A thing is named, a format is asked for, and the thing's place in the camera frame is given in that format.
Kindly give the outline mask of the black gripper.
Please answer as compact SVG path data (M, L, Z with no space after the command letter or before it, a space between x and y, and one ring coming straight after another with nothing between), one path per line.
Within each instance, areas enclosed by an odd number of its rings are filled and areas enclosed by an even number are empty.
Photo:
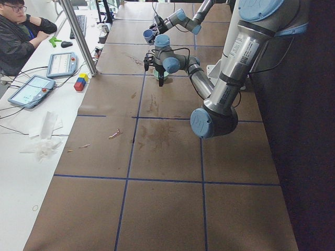
M148 71L149 70L149 64L150 64L150 59L149 58L144 58L143 60L144 62L144 70ZM159 86L162 87L164 84L164 73L165 73L165 69L162 65L158 64L158 63L153 63L154 66L154 75L156 77L158 77L159 79Z
M163 34L168 30L164 20L159 15L155 15L154 19L156 24L152 24L149 27L151 30L156 31L152 34L152 39L155 39L158 34Z

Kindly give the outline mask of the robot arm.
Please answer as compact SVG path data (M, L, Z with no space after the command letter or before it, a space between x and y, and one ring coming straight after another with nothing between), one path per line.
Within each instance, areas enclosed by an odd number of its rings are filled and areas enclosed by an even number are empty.
M304 33L308 25L309 1L236 1L221 59L205 72L198 58L177 54L166 32L180 25L198 34L214 1L204 1L193 18L178 9L167 18L155 17L155 23L143 36L154 46L144 58L144 66L153 66L159 82L165 73L184 70L203 105L191 114L191 127L200 138L231 133L238 115L233 102L244 85L256 59L269 40Z
M181 8L165 19L156 14L154 17L155 23L144 32L147 33L144 37L153 41L156 36L164 34L177 25L182 26L186 31L189 31L194 35L197 35L201 30L201 23L204 21L206 15L215 3L217 3L217 1L203 1L193 18L187 17L185 11Z

